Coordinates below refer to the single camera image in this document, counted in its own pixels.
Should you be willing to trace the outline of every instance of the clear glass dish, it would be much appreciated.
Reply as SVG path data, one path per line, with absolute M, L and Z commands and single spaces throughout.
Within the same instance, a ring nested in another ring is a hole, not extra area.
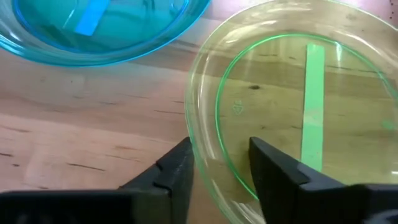
M 157 50 L 184 33 L 210 0 L 5 0 L 0 46 L 35 62 L 106 65 Z
M 186 114 L 198 167 L 231 223 L 265 223 L 251 136 L 344 184 L 398 184 L 397 40 L 376 16 L 326 0 L 260 4 L 212 33 Z M 314 45 L 323 53 L 310 66 Z

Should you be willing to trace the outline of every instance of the black clamp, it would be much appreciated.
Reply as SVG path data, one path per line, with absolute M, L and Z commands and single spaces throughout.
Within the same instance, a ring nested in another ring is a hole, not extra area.
M 259 138 L 249 158 L 267 224 L 398 223 L 398 185 L 344 185 Z
M 118 190 L 46 190 L 0 194 L 2 224 L 184 224 L 193 153 L 184 139 Z

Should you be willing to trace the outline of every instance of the green strip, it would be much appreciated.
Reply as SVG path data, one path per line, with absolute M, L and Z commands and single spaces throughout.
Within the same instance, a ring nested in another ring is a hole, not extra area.
M 322 170 L 325 48 L 307 45 L 301 161 Z
M 396 127 L 392 121 L 383 121 L 382 127 L 387 130 L 391 130 L 391 131 L 396 129 Z

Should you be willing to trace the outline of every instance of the blue paper strip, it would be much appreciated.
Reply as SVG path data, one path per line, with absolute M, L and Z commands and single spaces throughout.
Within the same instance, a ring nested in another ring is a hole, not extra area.
M 111 0 L 91 0 L 75 28 L 75 32 L 92 36 Z

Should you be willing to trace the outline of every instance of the wooden table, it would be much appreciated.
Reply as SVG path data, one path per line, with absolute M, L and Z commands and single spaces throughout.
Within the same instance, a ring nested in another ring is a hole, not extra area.
M 214 0 L 178 40 L 110 67 L 49 67 L 1 51 L 0 190 L 115 189 L 140 174 L 187 136 L 185 83 L 205 38 L 258 2 Z M 349 2 L 398 24 L 389 0 Z M 189 223 L 203 222 L 227 223 L 196 173 Z

